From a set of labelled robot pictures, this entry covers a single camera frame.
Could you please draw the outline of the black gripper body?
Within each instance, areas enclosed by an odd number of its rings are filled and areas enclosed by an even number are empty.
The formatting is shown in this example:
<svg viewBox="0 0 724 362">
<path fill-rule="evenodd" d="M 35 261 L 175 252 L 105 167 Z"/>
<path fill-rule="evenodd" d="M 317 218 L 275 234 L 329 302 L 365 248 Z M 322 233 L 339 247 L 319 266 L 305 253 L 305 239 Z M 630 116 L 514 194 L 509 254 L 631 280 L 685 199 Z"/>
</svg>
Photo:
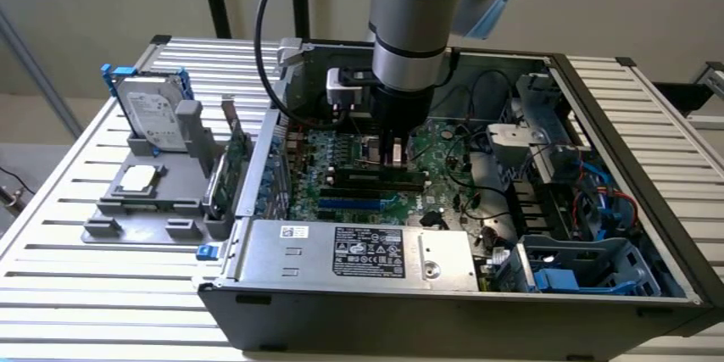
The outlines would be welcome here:
<svg viewBox="0 0 724 362">
<path fill-rule="evenodd" d="M 375 86 L 370 95 L 371 116 L 385 131 L 409 133 L 429 118 L 434 87 L 410 92 Z"/>
</svg>

